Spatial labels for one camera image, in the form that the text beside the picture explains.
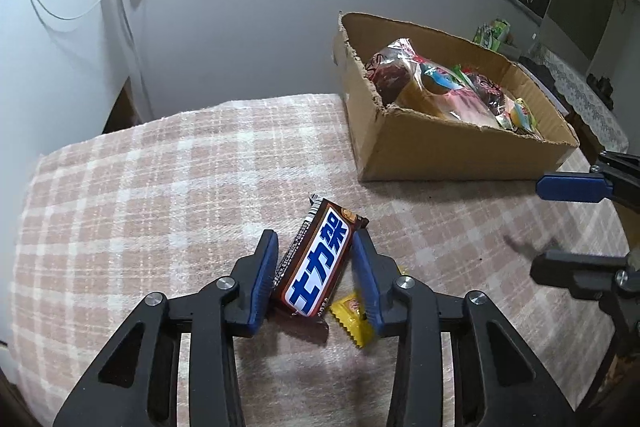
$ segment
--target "yellow candy wrapper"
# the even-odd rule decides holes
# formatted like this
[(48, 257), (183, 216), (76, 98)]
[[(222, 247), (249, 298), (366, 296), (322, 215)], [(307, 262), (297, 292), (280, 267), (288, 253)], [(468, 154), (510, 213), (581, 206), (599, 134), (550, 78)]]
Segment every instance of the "yellow candy wrapper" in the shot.
[(329, 309), (340, 322), (340, 325), (349, 333), (356, 346), (364, 347), (375, 337), (373, 328), (367, 322), (364, 311), (360, 312), (360, 305), (355, 292), (335, 301), (329, 306)]

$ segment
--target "brown wrapper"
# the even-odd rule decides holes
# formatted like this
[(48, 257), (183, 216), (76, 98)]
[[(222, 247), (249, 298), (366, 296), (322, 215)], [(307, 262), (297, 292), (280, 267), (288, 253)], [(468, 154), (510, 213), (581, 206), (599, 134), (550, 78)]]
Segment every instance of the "brown wrapper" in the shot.
[(311, 209), (276, 271), (271, 299), (289, 315), (318, 319), (340, 279), (353, 233), (369, 220), (316, 194), (310, 199)]

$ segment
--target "plastic wrapper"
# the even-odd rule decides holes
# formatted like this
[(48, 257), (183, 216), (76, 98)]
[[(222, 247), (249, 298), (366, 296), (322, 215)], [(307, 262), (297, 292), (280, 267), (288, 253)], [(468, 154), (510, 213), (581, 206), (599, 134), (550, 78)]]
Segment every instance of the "plastic wrapper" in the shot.
[(395, 102), (444, 120), (499, 128), (472, 87), (453, 71), (416, 54), (409, 39), (389, 44), (366, 69), (384, 105)]
[(369, 220), (317, 194), (309, 199), (311, 209), (276, 270), (271, 300), (281, 325), (296, 336), (308, 333), (309, 340), (322, 342), (326, 337), (317, 336), (328, 333), (323, 315), (344, 270), (353, 232)]
[(468, 68), (462, 70), (460, 66), (456, 66), (453, 70), (478, 94), (480, 100), (489, 108), (500, 127), (513, 131), (513, 123), (511, 123), (511, 117), (506, 108), (508, 96), (504, 90), (498, 84), (490, 81), (484, 74), (480, 74), (477, 71)]
[(537, 130), (538, 122), (522, 98), (513, 100), (513, 103), (511, 103), (510, 100), (510, 103), (508, 103), (508, 111), (517, 132), (542, 139), (542, 136)]
[(364, 347), (375, 338), (375, 332), (364, 310), (361, 311), (355, 292), (335, 301), (329, 309), (356, 346)]

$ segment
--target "cardboard box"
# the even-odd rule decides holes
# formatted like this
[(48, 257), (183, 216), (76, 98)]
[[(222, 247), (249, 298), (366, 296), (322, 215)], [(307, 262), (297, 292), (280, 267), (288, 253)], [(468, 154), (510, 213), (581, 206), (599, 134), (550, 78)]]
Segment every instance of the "cardboard box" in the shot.
[[(392, 41), (408, 37), (416, 52), (447, 68), (475, 68), (523, 97), (544, 140), (441, 120), (382, 99), (364, 64)], [(334, 41), (353, 152), (361, 180), (534, 180), (556, 170), (578, 147), (574, 130), (520, 68), (465, 39), (363, 13), (340, 14)]]

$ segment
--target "pink plaid fabric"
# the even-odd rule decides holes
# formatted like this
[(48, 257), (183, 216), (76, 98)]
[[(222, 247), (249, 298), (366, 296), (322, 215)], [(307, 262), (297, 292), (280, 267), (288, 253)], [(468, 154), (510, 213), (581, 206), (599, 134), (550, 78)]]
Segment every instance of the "pink plaid fabric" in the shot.
[[(587, 167), (580, 152), (564, 165)], [(378, 251), (435, 291), (486, 292), (570, 403), (580, 400), (609, 342), (610, 320), (594, 303), (537, 286), (529, 266), (549, 245), (624, 255), (612, 204), (541, 201), (532, 182), (361, 184), (340, 98), (301, 95), (178, 114), (39, 162), (21, 217), (11, 304), (18, 386), (37, 418), (52, 423), (147, 293), (196, 292), (252, 253), (265, 228), (278, 232), (285, 251), (310, 192), (368, 217)], [(337, 297), (352, 288), (347, 269)], [(360, 351), (327, 320), (324, 347), (273, 323), (236, 342), (247, 425), (385, 424), (396, 340)], [(449, 357), (445, 344), (446, 425), (453, 422)], [(185, 339), (181, 425), (188, 424), (187, 358)]]

